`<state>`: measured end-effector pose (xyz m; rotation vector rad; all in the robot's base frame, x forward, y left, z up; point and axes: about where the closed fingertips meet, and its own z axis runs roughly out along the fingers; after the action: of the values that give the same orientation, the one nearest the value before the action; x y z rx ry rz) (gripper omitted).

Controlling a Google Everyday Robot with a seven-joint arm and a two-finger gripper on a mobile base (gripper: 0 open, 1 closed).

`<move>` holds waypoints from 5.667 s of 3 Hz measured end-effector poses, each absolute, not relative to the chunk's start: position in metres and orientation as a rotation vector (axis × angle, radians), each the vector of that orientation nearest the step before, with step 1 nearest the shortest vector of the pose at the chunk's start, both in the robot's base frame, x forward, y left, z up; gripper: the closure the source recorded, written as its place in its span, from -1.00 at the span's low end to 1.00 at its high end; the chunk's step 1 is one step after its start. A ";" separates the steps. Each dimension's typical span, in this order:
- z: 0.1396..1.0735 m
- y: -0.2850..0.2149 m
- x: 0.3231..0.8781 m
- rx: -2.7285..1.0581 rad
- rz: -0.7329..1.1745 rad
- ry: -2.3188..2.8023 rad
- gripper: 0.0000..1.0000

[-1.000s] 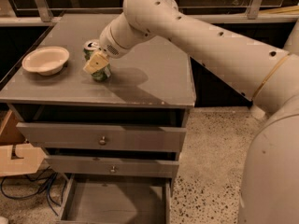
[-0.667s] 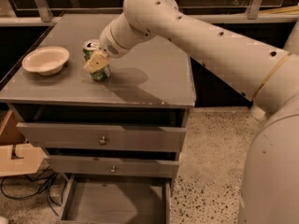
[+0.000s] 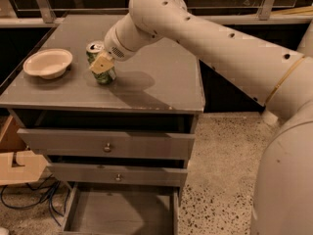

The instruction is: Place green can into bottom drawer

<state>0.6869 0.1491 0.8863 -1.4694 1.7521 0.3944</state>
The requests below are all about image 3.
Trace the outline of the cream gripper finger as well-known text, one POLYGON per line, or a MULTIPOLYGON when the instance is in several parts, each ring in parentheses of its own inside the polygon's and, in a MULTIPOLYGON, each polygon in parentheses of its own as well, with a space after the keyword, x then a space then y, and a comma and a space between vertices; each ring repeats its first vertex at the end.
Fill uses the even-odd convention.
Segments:
POLYGON ((102 72, 108 71, 112 67, 112 62, 108 59, 97 59, 92 63, 89 70, 95 74, 100 74, 102 72))

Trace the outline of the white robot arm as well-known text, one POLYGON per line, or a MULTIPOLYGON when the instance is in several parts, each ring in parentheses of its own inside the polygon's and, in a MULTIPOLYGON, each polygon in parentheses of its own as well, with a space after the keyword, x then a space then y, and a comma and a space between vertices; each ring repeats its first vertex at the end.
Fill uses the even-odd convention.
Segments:
POLYGON ((313 235, 313 58, 194 16, 183 0, 129 0, 90 69, 167 37, 284 120, 263 153, 250 235, 313 235))

